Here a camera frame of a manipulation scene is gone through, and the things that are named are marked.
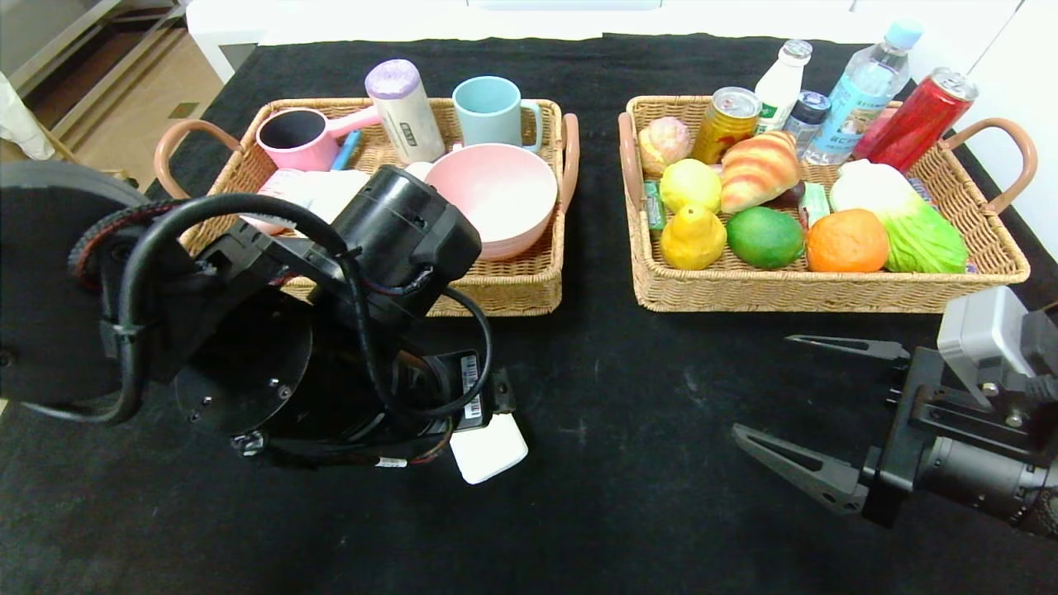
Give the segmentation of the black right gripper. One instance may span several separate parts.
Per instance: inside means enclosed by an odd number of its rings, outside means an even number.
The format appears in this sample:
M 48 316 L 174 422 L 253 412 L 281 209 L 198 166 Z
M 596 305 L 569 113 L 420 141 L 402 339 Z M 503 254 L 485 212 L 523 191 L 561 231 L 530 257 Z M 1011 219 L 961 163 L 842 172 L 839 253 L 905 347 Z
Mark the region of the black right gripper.
M 858 468 L 735 423 L 746 455 L 835 515 L 892 526 L 904 501 L 928 491 L 1019 530 L 1034 525 L 1034 380 L 999 358 L 964 387 L 941 353 L 913 354 L 896 341 L 794 333 L 786 341 L 904 361 L 902 394 L 884 445 Z

